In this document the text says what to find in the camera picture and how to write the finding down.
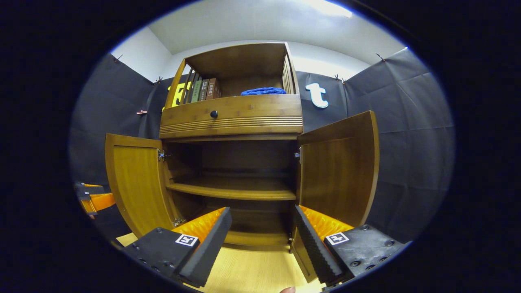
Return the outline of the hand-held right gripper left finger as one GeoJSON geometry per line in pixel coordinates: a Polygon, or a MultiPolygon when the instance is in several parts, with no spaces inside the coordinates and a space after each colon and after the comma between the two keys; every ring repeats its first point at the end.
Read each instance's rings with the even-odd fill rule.
{"type": "Polygon", "coordinates": [[[230,208],[218,208],[173,230],[154,228],[122,252],[168,280],[204,287],[231,224],[230,208]]]}

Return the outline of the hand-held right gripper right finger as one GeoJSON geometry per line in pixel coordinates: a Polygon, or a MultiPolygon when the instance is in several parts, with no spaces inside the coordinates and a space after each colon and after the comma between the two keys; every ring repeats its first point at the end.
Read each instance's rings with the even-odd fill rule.
{"type": "Polygon", "coordinates": [[[370,225],[353,227],[302,205],[294,218],[318,280],[328,287],[381,267],[409,246],[370,225]]]}

